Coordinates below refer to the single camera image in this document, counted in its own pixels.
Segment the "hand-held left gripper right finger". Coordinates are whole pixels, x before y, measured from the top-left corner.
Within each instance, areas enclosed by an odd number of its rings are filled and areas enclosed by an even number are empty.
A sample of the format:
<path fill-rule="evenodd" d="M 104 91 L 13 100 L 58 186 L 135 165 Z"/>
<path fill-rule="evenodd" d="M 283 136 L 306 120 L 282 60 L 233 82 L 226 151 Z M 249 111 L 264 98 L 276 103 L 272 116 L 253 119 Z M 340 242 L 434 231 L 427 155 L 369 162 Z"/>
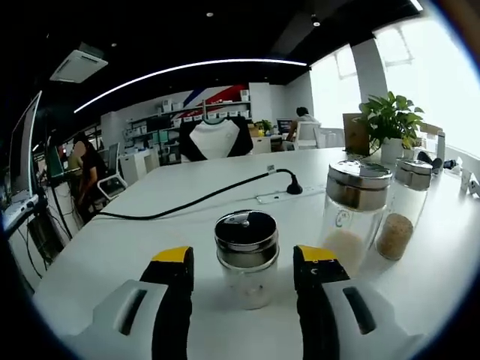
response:
<path fill-rule="evenodd" d="M 408 334 L 369 283 L 352 279 L 329 249 L 293 248 L 304 359 L 410 359 L 422 334 Z"/>

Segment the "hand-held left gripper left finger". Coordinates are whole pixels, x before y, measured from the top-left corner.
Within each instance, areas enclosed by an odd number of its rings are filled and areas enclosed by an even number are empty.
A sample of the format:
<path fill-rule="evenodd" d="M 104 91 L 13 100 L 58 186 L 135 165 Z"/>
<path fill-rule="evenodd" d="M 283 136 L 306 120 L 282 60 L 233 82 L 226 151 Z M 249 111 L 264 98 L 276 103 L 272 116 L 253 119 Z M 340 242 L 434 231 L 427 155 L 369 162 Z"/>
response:
<path fill-rule="evenodd" d="M 79 359 L 186 359 L 193 290 L 193 248 L 163 250 L 94 308 L 69 348 Z"/>

